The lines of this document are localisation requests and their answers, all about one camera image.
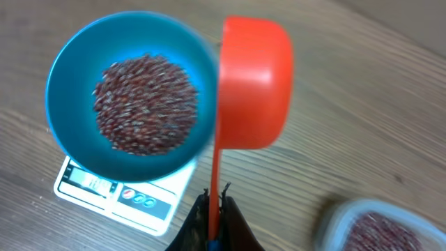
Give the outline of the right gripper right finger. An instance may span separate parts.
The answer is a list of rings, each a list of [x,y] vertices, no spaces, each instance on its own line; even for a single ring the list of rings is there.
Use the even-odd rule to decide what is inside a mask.
[[[265,251],[254,236],[233,197],[226,195],[228,182],[220,199],[220,243],[223,251]]]

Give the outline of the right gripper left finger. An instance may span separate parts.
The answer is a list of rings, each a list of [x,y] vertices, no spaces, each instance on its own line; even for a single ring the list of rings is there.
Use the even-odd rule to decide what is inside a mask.
[[[166,251],[206,251],[208,242],[208,188],[199,195]]]

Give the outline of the orange measuring scoop blue handle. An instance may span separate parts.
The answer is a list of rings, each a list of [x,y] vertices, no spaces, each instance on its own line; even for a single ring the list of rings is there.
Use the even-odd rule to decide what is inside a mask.
[[[280,24],[254,17],[225,19],[210,182],[211,241],[217,238],[220,224],[221,152],[262,149],[279,137],[291,103],[293,69],[292,41]]]

